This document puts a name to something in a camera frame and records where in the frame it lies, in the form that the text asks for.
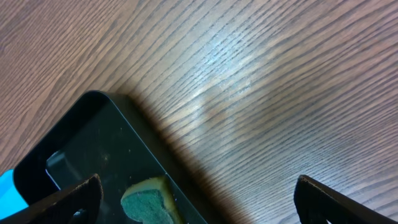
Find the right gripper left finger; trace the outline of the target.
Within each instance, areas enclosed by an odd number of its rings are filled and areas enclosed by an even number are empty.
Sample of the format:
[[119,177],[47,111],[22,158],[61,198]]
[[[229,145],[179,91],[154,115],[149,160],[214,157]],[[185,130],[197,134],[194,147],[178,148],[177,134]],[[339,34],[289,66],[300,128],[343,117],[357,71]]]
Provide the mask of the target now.
[[95,223],[103,199],[98,174],[1,220],[2,224]]

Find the green yellow sponge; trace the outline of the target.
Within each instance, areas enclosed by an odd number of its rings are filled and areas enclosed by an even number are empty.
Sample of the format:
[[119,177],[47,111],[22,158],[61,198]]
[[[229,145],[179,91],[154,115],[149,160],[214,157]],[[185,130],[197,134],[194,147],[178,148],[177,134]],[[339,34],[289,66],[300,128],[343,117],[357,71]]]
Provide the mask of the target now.
[[121,206],[127,217],[135,222],[184,223],[166,176],[131,185],[121,197]]

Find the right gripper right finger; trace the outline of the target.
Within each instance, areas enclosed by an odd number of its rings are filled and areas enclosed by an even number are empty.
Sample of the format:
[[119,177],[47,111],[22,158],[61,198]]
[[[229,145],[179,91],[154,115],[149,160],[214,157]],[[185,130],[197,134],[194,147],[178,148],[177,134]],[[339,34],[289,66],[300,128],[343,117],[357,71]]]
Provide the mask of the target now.
[[304,224],[397,224],[307,175],[297,179],[294,204]]

